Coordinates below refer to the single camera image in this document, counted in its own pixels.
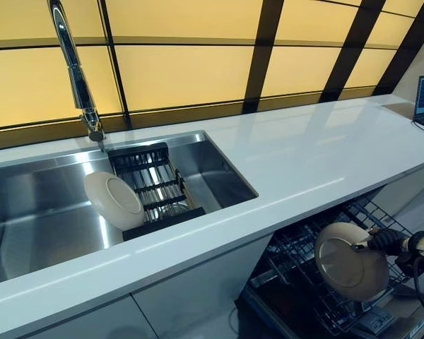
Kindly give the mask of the black silver robot right hand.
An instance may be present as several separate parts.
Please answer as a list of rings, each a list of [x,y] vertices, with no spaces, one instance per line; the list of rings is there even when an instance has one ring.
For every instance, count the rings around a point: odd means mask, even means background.
[[[408,252],[408,237],[398,230],[373,227],[368,233],[367,239],[352,244],[351,249],[380,251],[387,256],[400,256]]]

